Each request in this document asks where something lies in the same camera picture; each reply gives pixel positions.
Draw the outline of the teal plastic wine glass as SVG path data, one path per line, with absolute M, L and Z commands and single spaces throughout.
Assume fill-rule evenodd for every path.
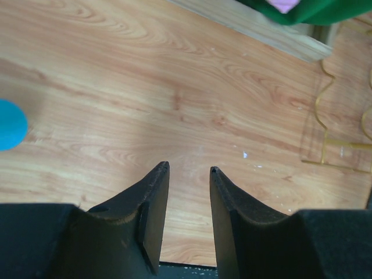
M 26 137 L 27 130 L 25 113 L 15 103 L 1 99 L 1 151 L 18 146 Z

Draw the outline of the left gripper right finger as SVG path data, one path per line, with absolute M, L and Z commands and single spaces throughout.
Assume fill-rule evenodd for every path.
M 220 278 L 370 278 L 371 210 L 302 209 L 288 216 L 210 169 Z

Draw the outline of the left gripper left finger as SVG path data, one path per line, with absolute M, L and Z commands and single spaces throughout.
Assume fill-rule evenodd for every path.
M 152 278 L 158 274 L 170 165 L 90 210 L 1 205 L 2 278 Z

